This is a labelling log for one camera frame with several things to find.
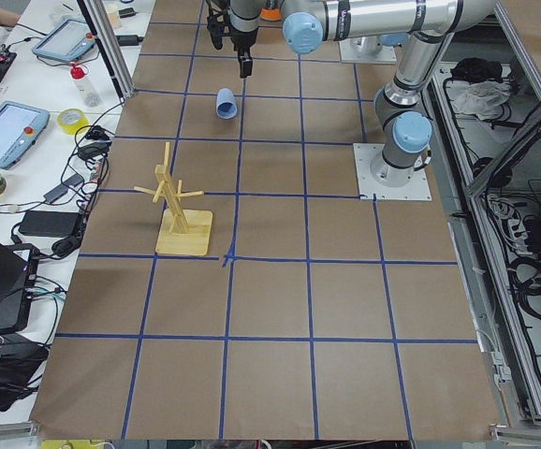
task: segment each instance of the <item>laptop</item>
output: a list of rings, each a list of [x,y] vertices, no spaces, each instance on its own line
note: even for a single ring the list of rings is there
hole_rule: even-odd
[[[36,285],[39,262],[39,249],[30,243],[8,245],[7,248],[25,262],[25,267],[0,304],[0,334],[9,334],[27,327],[31,308],[31,293],[27,289]]]

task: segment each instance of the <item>power adapter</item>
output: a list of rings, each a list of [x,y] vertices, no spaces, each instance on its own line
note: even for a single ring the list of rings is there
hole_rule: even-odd
[[[28,210],[19,225],[24,236],[68,237],[77,233],[81,215],[76,212]]]
[[[88,161],[90,159],[95,159],[98,156],[107,154],[110,149],[109,141],[97,140],[87,145],[83,145],[77,149],[77,156],[82,161]]]
[[[110,140],[109,135],[106,134],[106,130],[99,124],[92,126],[89,131],[85,133],[85,138],[88,140]]]
[[[143,40],[142,36],[138,35],[118,35],[117,41],[119,42],[120,47],[130,47],[139,45]]]

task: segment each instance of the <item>white table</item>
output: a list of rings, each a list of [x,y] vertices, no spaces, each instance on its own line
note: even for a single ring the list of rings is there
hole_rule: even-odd
[[[63,3],[79,11],[76,0],[32,0],[23,12],[19,23],[42,33],[48,33],[55,26],[50,19],[49,11]],[[124,5],[121,2],[117,3],[120,7]],[[154,0],[136,0],[129,5],[141,12],[133,17],[121,19],[123,26],[115,29],[115,34],[144,36],[154,7]],[[16,26],[10,33],[7,43],[18,42],[30,36],[39,35]],[[89,70],[88,77],[102,98],[101,104],[90,108],[81,101],[80,93],[69,73],[70,66],[46,65],[31,52],[37,42],[37,39],[33,39],[11,48],[11,51],[17,53],[17,59],[11,65],[3,82],[0,83],[0,104],[5,100],[10,100],[49,111],[80,108],[85,112],[101,113],[119,102],[101,55],[96,60],[85,63]],[[87,61],[96,57],[96,48],[97,46],[88,51],[82,59]],[[130,73],[135,70],[140,48],[141,46],[121,48]]]
[[[137,15],[122,19],[123,26],[116,29],[118,35],[137,34],[144,36],[155,0],[135,0],[127,5],[137,11]],[[55,3],[65,3],[73,8],[77,7],[75,0],[32,0],[23,12],[20,23],[35,28],[42,32],[49,32],[53,24],[48,11]],[[7,43],[20,41],[28,36],[36,36],[29,30],[16,27],[10,34]],[[28,150],[22,159],[9,169],[0,169],[0,173],[7,180],[7,189],[0,197],[0,204],[21,204],[43,199],[43,195],[55,187],[61,180],[61,173],[66,165],[68,156],[74,149],[73,137],[67,135],[56,123],[58,112],[68,108],[79,108],[86,112],[90,123],[93,123],[105,110],[119,103],[108,71],[105,68],[102,57],[87,63],[90,70],[90,80],[102,97],[103,103],[94,108],[88,108],[82,104],[79,92],[75,87],[68,66],[51,67],[38,61],[31,49],[37,40],[23,42],[15,45],[11,50],[18,53],[17,59],[5,76],[4,82],[0,83],[0,104],[3,101],[16,101],[34,107],[42,108],[51,113],[50,121],[46,129],[38,137],[36,145]],[[133,73],[140,46],[123,47],[122,53],[130,73]],[[95,51],[88,53],[84,59],[90,59]],[[113,131],[119,122],[122,108],[118,107],[107,114],[99,122],[103,127]],[[87,180],[89,172],[83,162],[75,158],[73,167],[76,168]],[[68,170],[65,178],[72,172]],[[71,194],[67,194],[57,202],[64,202]],[[60,207],[40,206],[39,210],[77,211],[75,201]],[[10,229],[19,222],[22,213],[0,214],[0,242],[10,244]],[[58,239],[23,237],[23,241],[34,244],[44,253],[51,252],[51,245]],[[79,252],[74,252],[61,261],[48,261],[40,263],[38,274],[52,279],[62,286],[69,286],[73,269],[77,262]],[[63,304],[59,303],[59,315]],[[51,333],[56,314],[52,299],[38,300],[32,304],[29,323],[23,334],[33,341],[45,341]],[[36,376],[44,370],[44,365],[37,371]],[[34,406],[36,394],[23,400],[16,401],[5,413],[0,413],[0,425],[18,424],[27,422],[29,414]]]

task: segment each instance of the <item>robotic arm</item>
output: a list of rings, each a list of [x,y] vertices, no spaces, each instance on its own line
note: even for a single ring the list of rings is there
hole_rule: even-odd
[[[415,109],[453,34],[479,23],[493,11],[496,2],[207,0],[209,4],[211,1],[223,10],[218,14],[224,17],[223,22],[215,22],[211,14],[212,25],[209,17],[212,42],[222,36],[231,36],[238,52],[242,78],[252,73],[250,48],[256,42],[260,11],[269,5],[278,5],[281,9],[285,40],[293,51],[300,54],[316,50],[327,40],[402,32],[411,35],[393,80],[374,101],[376,115],[386,133],[386,145],[380,157],[373,161],[371,170],[379,182],[389,187],[407,183],[417,157],[429,143],[431,123]]]
[[[256,43],[260,11],[267,0],[206,0],[208,31],[217,50],[223,48],[223,37],[230,36],[240,62],[240,78],[252,75],[250,48]],[[214,10],[214,3],[219,9]]]

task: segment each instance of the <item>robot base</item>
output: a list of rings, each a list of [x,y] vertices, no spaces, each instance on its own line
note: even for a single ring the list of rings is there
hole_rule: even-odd
[[[371,173],[371,162],[384,146],[383,144],[354,144],[359,194],[364,199],[376,197],[379,200],[431,201],[431,190],[424,170],[413,172],[412,178],[403,187],[389,187],[374,178]]]
[[[382,45],[377,53],[368,53],[360,51],[354,42],[355,38],[346,39],[339,42],[339,50],[342,55],[342,63],[365,63],[380,65],[395,65],[397,58],[393,47]]]

